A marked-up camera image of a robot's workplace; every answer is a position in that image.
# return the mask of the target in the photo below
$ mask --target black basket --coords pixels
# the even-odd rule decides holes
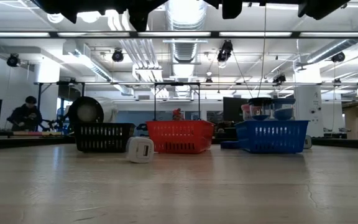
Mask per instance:
[[[134,130],[131,123],[78,123],[74,136],[81,152],[125,152]]]

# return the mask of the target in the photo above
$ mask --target red basket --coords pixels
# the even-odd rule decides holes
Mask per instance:
[[[148,121],[155,152],[201,153],[211,146],[214,124],[207,121]]]

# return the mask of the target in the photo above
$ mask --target plastic basket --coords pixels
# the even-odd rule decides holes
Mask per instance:
[[[239,145],[251,153],[303,151],[309,121],[244,121],[236,124]]]
[[[134,130],[131,123],[79,123],[74,125],[74,136],[82,152],[125,152]]]
[[[214,124],[207,121],[148,121],[155,152],[201,153],[211,146]]]

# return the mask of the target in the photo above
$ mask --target black hair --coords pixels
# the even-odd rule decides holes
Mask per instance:
[[[25,99],[25,102],[26,102],[26,103],[31,103],[31,104],[36,104],[36,103],[37,103],[37,99],[35,99],[34,96],[28,96],[28,97]]]

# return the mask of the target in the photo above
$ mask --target ceiling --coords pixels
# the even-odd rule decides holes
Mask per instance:
[[[77,24],[72,24],[64,19],[58,24],[49,22],[46,13],[29,1],[0,1],[0,30],[58,30],[58,31],[90,31],[110,30],[108,18],[100,17],[94,23],[84,22],[78,19]],[[166,30],[166,18],[164,8],[158,8],[149,15],[148,25],[150,30]],[[244,4],[242,13],[232,20],[223,20],[221,10],[208,7],[204,30],[301,30],[301,31],[355,31],[358,26],[358,1],[351,1],[347,8],[338,9],[320,21],[313,18],[298,18],[297,10],[293,6],[271,5],[267,8]],[[84,65],[70,60],[63,55],[62,39],[0,39],[1,46],[28,46],[39,47],[58,58],[62,63],[61,76],[76,77],[78,80],[93,82],[97,80],[95,74]],[[326,39],[231,39],[235,56],[232,55],[227,61],[225,68],[219,68],[216,63],[216,53],[224,39],[208,39],[207,43],[200,44],[194,74],[189,81],[199,80],[204,82],[207,72],[212,72],[213,82],[236,82],[241,81],[242,75],[248,82],[259,82],[261,77],[271,81],[275,75],[270,73],[274,68],[286,60],[294,59],[297,55],[308,55],[324,47],[333,40]],[[113,63],[112,53],[117,47],[122,47],[117,39],[79,39],[80,44],[87,44],[92,50],[92,59],[99,62],[111,73],[115,80],[124,82],[136,81],[131,75],[132,61],[124,54],[124,61]],[[164,44],[162,39],[154,39],[153,45],[159,64],[162,66],[162,76],[169,79],[172,76],[172,58],[169,44]],[[344,50],[346,60],[342,64],[337,63],[334,67],[332,62],[319,63],[321,77],[324,82],[334,80],[343,74],[358,71],[358,44]],[[293,70],[285,71],[287,81],[292,81]],[[346,80],[358,82],[358,75]],[[349,86],[342,90],[354,90]]]

